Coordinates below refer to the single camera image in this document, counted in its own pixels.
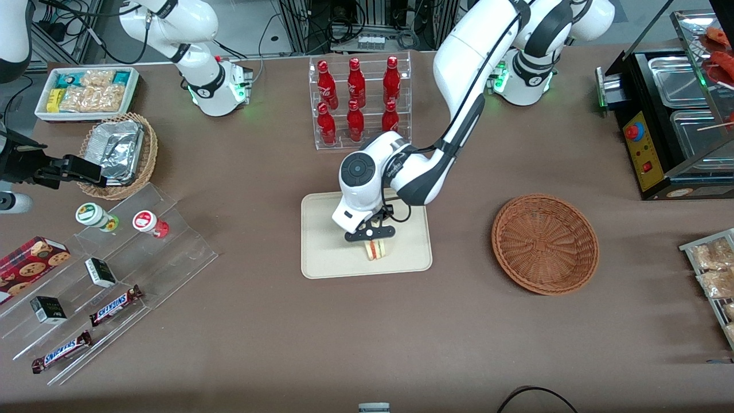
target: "red switch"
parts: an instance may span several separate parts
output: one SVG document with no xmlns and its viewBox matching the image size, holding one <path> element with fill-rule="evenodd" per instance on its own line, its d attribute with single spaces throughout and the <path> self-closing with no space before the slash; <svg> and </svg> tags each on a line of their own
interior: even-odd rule
<svg viewBox="0 0 734 413">
<path fill-rule="evenodd" d="M 634 139 L 636 139 L 636 138 L 637 138 L 637 135 L 639 135 L 639 133 L 640 133 L 640 130 L 639 130 L 639 128 L 638 128 L 637 126 L 635 126 L 635 125 L 632 125 L 632 126 L 628 127 L 628 128 L 627 128 L 627 129 L 625 130 L 625 136 L 626 136 L 626 137 L 627 137 L 627 139 L 629 139 L 629 140 L 634 140 Z"/>
</svg>

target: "brown tablecloth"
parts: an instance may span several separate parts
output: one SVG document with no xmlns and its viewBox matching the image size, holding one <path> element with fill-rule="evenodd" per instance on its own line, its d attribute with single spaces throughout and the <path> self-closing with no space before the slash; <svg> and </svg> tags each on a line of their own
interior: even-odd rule
<svg viewBox="0 0 734 413">
<path fill-rule="evenodd" d="M 639 200 L 614 119 L 593 112 L 594 68 L 620 50 L 567 48 L 532 107 L 488 98 L 428 206 L 430 270 L 320 281 L 300 273 L 300 201 L 338 190 L 344 154 L 313 147 L 308 60 L 267 61 L 252 103 L 223 118 L 191 103 L 173 65 L 139 66 L 134 109 L 160 139 L 153 182 L 221 256 L 61 387 L 0 348 L 0 410 L 488 412 L 524 384 L 583 412 L 731 410 L 734 366 L 703 364 L 727 343 L 677 247 L 734 226 L 733 203 Z M 413 54 L 420 146 L 448 123 L 432 57 Z M 39 121 L 33 138 L 76 153 L 89 127 Z M 73 211 L 91 199 L 75 184 L 15 188 L 35 207 L 0 216 L 0 254 L 81 229 Z M 574 204 L 599 237 L 599 269 L 572 295 L 526 292 L 491 253 L 496 212 L 534 192 Z M 515 411 L 562 409 L 520 398 Z"/>
</svg>

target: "red cookie box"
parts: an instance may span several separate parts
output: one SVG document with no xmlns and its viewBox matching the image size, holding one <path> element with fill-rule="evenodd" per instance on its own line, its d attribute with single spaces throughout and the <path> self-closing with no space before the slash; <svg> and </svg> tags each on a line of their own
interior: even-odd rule
<svg viewBox="0 0 734 413">
<path fill-rule="evenodd" d="M 34 237 L 0 259 L 0 304 L 61 265 L 70 256 L 63 244 Z"/>
</svg>

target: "small black box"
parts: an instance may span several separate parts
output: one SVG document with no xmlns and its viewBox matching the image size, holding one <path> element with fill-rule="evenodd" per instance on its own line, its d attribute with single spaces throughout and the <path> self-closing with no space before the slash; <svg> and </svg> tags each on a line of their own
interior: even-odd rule
<svg viewBox="0 0 734 413">
<path fill-rule="evenodd" d="M 36 313 L 38 321 L 46 324 L 61 324 L 66 321 L 66 314 L 61 308 L 61 303 L 54 297 L 33 297 L 31 307 Z"/>
<path fill-rule="evenodd" d="M 92 277 L 92 282 L 100 287 L 110 288 L 115 285 L 115 275 L 109 269 L 109 266 L 105 261 L 99 258 L 90 258 L 84 262 L 87 266 L 87 272 Z"/>
</svg>

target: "round wicker basket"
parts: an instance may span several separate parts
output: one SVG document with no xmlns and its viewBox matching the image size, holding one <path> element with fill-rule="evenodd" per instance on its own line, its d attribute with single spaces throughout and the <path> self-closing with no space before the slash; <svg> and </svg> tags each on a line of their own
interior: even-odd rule
<svg viewBox="0 0 734 413">
<path fill-rule="evenodd" d="M 153 169 L 156 166 L 156 155 L 158 155 L 158 138 L 156 137 L 156 131 L 153 130 L 150 123 L 148 123 L 145 118 L 136 113 L 118 115 L 110 119 L 105 119 L 102 123 L 122 121 L 136 121 L 145 127 L 145 135 L 143 136 L 142 148 L 140 149 L 140 159 L 138 160 L 138 166 L 135 171 L 135 181 L 127 187 L 105 188 L 79 183 L 79 187 L 87 195 L 94 196 L 96 198 L 103 198 L 109 201 L 125 199 L 145 186 L 145 184 L 150 181 L 150 176 L 153 175 Z M 84 153 L 87 151 L 87 144 L 89 144 L 94 128 L 87 133 L 87 138 L 84 139 L 84 142 L 81 144 L 81 149 L 79 150 L 80 157 L 84 157 Z"/>
<path fill-rule="evenodd" d="M 492 248 L 511 279 L 543 295 L 580 289 L 599 263 L 599 242 L 589 221 L 569 203 L 543 194 L 502 207 L 492 225 Z"/>
</svg>

